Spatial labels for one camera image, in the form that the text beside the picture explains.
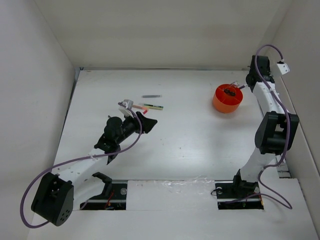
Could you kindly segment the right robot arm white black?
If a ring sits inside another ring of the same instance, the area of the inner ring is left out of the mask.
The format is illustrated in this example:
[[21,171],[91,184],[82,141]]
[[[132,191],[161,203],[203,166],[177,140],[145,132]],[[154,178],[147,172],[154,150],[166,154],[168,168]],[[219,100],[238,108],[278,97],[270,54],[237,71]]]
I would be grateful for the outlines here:
[[253,153],[233,177],[231,191],[237,199],[257,195],[255,191],[262,173],[273,167],[271,161],[277,156],[284,160],[300,122],[299,117],[289,113],[278,97],[268,57],[253,55],[245,80],[264,117],[255,133]]

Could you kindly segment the black handled scissors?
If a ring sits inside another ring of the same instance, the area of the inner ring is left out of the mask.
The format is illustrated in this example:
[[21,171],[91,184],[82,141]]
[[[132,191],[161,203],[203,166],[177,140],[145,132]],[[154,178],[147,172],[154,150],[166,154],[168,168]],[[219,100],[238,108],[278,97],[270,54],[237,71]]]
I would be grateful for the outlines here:
[[228,96],[231,96],[231,97],[235,97],[236,96],[236,90],[234,88],[225,88],[223,90],[223,92],[228,95]]

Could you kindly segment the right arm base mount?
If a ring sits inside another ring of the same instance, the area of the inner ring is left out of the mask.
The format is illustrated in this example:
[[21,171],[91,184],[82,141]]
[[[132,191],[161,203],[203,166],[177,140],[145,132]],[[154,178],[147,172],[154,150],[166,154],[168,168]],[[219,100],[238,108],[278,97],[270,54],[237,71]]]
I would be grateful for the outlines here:
[[210,194],[216,197],[219,210],[264,209],[261,197],[254,190],[237,188],[232,180],[215,181]]

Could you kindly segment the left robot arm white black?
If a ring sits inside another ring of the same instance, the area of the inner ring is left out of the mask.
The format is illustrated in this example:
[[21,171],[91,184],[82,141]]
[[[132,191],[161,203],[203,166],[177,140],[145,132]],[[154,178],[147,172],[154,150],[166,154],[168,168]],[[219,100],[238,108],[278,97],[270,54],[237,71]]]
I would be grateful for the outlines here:
[[40,183],[31,204],[31,210],[44,218],[47,223],[59,227],[71,215],[76,190],[90,177],[100,177],[94,192],[100,198],[111,194],[111,179],[100,173],[100,168],[108,165],[123,150],[120,144],[136,133],[139,136],[149,133],[158,123],[141,112],[132,112],[124,119],[117,116],[106,121],[103,134],[87,157],[72,160],[71,166],[53,174],[46,170],[40,175]]

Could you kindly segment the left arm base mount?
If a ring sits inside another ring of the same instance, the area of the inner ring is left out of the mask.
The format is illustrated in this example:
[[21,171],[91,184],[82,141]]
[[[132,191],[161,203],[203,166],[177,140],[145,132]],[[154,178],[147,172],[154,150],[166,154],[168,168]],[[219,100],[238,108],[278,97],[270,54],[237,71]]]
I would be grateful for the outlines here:
[[109,176],[96,172],[94,180],[103,183],[103,189],[98,194],[87,198],[79,205],[83,210],[124,211],[127,208],[128,180],[113,180]]

